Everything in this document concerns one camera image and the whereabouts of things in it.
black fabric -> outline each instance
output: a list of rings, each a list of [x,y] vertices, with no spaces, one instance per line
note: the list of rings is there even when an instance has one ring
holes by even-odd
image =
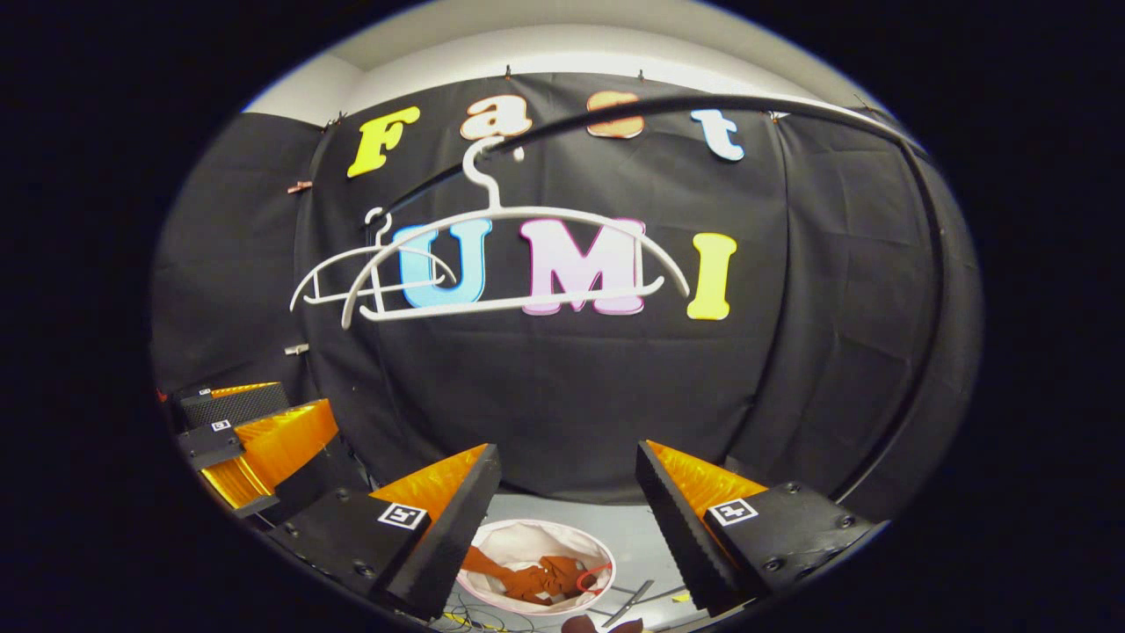
[[[285,117],[235,116],[200,156],[164,224],[152,275],[152,360],[172,394],[280,381],[296,401],[314,397],[288,313],[299,197],[321,139]]]
[[[934,270],[920,192],[897,145],[796,115],[778,128],[785,302],[758,406],[731,456],[750,479],[799,479],[827,495],[906,395],[930,328]]]
[[[585,111],[586,99],[598,90],[641,98],[695,93],[619,76],[530,74],[434,88],[346,117],[305,198],[298,269],[363,245],[357,228],[368,209],[388,205],[420,174],[459,162],[469,145],[458,133],[469,103],[520,94],[530,118],[544,123]],[[386,152],[386,164],[349,179],[359,126],[410,106],[420,107],[421,118],[405,126],[403,139]],[[700,124],[677,112],[646,118],[634,138],[601,138],[583,129],[526,147],[522,163],[482,164],[500,181],[505,205],[641,219],[692,288],[699,273],[693,235],[735,237],[738,251],[727,291],[731,314],[723,322],[688,319],[691,297],[680,296],[670,283],[630,316],[602,315],[590,305],[574,313],[564,305],[551,316],[513,309],[376,326],[357,313],[352,329],[342,333],[339,302],[300,308],[324,396],[379,479],[396,479],[428,461],[492,442],[511,486],[557,498],[640,503],[631,469],[631,447],[639,440],[722,459],[750,407],[773,340],[786,229],[772,121],[760,112],[724,115],[738,126],[732,141],[747,153],[736,163],[714,155]],[[485,201],[483,189],[456,178],[396,212],[394,229],[478,209]],[[530,253],[519,226],[518,220],[494,221],[486,237],[483,299],[529,291]],[[584,251],[596,233],[573,223],[568,228]],[[459,272],[459,251],[446,233],[433,251]],[[388,263],[380,274],[397,279],[397,260]],[[322,287],[343,291],[361,264],[361,257],[336,264]],[[645,268],[650,279],[659,264],[646,256]],[[397,292],[386,295],[386,301],[388,309],[410,306]]]
[[[901,150],[843,125],[723,110],[738,127],[731,141],[746,151],[728,162],[684,111],[646,117],[633,138],[579,129],[530,144],[522,162],[497,156],[479,164],[500,181],[507,206],[641,219],[683,269],[692,287],[686,298],[667,282],[629,316],[564,305],[550,316],[510,309],[375,325],[356,313],[348,332],[341,302],[298,301],[288,311],[305,272],[371,243],[362,226],[369,209],[461,161],[468,105],[519,94],[534,125],[543,125],[585,111],[600,90],[642,99],[699,93],[630,78],[541,73],[407,94],[325,132],[268,115],[236,117],[189,178],[161,243],[153,355],[162,390],[281,381],[296,401],[327,398],[343,438],[381,483],[495,443],[507,489],[641,503],[630,447],[649,438],[737,464],[766,485],[800,479],[828,494],[849,481],[902,422],[894,414],[921,371],[937,288],[917,181]],[[421,117],[403,126],[395,147],[382,148],[387,162],[349,178],[359,127],[411,106]],[[314,186],[287,193],[297,180]],[[397,210],[392,234],[485,201],[482,188],[454,177]],[[943,223],[960,220],[947,207]],[[482,299],[528,293],[530,251],[520,224],[493,223]],[[567,227],[583,251],[596,234]],[[699,281],[692,237],[701,232],[738,243],[722,322],[694,322],[685,311]],[[448,230],[433,252],[460,273]],[[352,257],[322,271],[322,291],[346,290],[362,263]],[[645,269],[646,279],[664,273],[648,255]],[[397,256],[389,257],[380,266],[384,284],[397,282],[398,272]],[[966,274],[963,284],[974,282],[975,272]],[[388,309],[410,307],[400,292],[384,297]],[[298,343],[309,351],[282,354]],[[974,359],[963,364],[975,367]],[[929,406],[928,431],[911,433],[952,433],[961,409]],[[907,490],[921,471],[903,472],[909,477],[896,486]],[[880,472],[863,490],[876,490],[871,486],[884,477],[893,479]],[[879,508],[901,498],[886,492]]]
[[[940,462],[965,415],[983,353],[984,293],[975,248],[945,178],[918,161],[942,225],[945,292],[934,354],[916,403],[885,455],[870,467],[844,504],[865,516],[891,517]]]

white basket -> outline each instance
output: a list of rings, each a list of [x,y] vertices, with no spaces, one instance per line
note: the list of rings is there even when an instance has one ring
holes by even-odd
[[[570,557],[593,573],[594,585],[575,598],[550,606],[516,600],[504,595],[503,584],[484,573],[458,572],[457,581],[482,602],[522,615],[559,615],[585,611],[594,605],[613,585],[616,564],[613,554],[597,539],[585,532],[557,523],[536,519],[511,519],[483,525],[472,544],[497,564],[519,571],[539,564],[542,557]]]

letter i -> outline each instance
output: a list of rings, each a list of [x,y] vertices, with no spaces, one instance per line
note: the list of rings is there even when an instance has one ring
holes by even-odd
[[[698,233],[692,245],[700,251],[700,279],[687,316],[701,322],[721,322],[730,314],[727,302],[727,271],[738,244],[722,233]]]

brown cloth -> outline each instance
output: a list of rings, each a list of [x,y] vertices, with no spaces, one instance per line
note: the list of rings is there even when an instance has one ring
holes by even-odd
[[[634,620],[614,626],[610,633],[642,633],[644,629],[645,622]],[[597,633],[597,629],[594,627],[594,622],[590,620],[588,615],[576,615],[562,623],[562,633]]]
[[[582,594],[582,589],[578,588],[578,577],[585,569],[580,569],[577,560],[569,557],[543,557],[539,559],[539,567],[514,571],[496,563],[479,549],[470,545],[461,569],[500,580],[504,584],[506,589],[504,595],[508,598],[550,606],[552,604],[550,600],[540,598],[537,594],[546,593],[548,596],[561,594],[565,598],[574,598]]]

red cable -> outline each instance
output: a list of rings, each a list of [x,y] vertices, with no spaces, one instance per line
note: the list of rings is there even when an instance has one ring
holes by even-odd
[[[585,587],[583,587],[583,586],[582,586],[582,580],[583,580],[584,578],[586,578],[587,576],[593,576],[593,575],[595,575],[595,573],[597,573],[597,572],[602,571],[603,569],[612,569],[612,568],[613,568],[613,563],[605,563],[605,564],[603,564],[602,567],[598,567],[598,568],[594,568],[594,569],[592,569],[592,570],[587,571],[586,573],[583,573],[582,576],[579,576],[579,577],[578,577],[578,580],[576,580],[576,581],[575,581],[575,585],[577,585],[577,586],[578,586],[578,589],[582,589],[582,590],[583,590],[584,593],[587,593],[587,594],[593,594],[593,595],[597,596],[597,595],[600,595],[600,594],[601,594],[601,593],[602,593],[602,591],[604,590],[604,588],[603,588],[603,589],[598,589],[598,590],[596,590],[596,591],[591,591],[590,589],[586,589]],[[593,587],[593,586],[594,586],[594,585],[596,585],[596,584],[597,584],[597,581],[595,580],[595,581],[594,581],[594,582],[592,582],[592,584],[591,584],[590,586],[591,586],[591,587]]]

